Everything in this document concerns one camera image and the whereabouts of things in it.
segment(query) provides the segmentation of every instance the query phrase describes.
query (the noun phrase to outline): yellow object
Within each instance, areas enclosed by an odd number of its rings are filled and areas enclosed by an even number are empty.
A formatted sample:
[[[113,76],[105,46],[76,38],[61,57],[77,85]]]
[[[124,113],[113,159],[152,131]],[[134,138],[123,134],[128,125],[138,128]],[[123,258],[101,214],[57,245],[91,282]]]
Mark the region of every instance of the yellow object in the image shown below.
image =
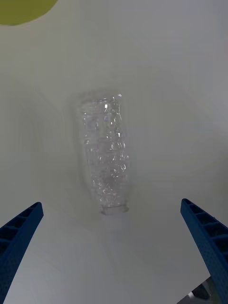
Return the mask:
[[[0,0],[0,24],[17,25],[48,12],[57,0]]]

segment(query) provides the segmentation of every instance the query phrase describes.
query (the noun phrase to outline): crumpled plastic bottle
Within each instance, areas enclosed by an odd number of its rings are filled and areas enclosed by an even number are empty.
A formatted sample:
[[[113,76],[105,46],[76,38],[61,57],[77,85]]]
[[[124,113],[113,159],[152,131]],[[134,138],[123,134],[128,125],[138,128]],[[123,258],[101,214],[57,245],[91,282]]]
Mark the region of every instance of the crumpled plastic bottle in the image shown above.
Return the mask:
[[[120,114],[121,97],[93,100],[81,108],[91,191],[104,214],[128,210],[130,162]]]

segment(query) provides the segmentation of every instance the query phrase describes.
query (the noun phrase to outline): clear plastic bottle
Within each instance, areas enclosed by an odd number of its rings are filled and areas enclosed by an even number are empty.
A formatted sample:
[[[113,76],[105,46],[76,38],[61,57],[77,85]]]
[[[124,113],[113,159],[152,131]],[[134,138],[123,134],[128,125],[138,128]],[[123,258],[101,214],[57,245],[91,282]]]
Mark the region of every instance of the clear plastic bottle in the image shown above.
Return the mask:
[[[86,102],[81,109],[83,148],[93,197],[101,212],[126,212],[129,156],[120,114],[121,95]]]

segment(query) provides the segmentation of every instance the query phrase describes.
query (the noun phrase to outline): white table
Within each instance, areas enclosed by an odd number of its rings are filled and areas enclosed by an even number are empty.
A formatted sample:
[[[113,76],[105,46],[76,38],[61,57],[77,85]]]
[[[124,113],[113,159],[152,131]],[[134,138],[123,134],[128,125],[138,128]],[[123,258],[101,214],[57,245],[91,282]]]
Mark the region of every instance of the white table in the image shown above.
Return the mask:
[[[0,27],[0,225],[40,223],[5,304],[176,304],[209,277],[180,214],[228,225],[227,11],[217,0],[59,0]],[[123,95],[130,212],[98,213],[80,175],[74,108]]]

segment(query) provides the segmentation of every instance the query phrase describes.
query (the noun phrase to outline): white backdrop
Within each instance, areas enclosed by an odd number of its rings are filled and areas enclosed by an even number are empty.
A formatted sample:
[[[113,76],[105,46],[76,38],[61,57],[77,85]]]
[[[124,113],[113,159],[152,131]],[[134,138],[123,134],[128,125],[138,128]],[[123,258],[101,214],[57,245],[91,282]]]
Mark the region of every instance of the white backdrop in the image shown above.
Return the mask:
[[[228,4],[59,0],[0,27],[0,225],[44,218],[5,303],[175,304],[209,273],[180,215],[187,197],[228,225]],[[123,95],[130,212],[90,200],[77,157],[83,96]]]

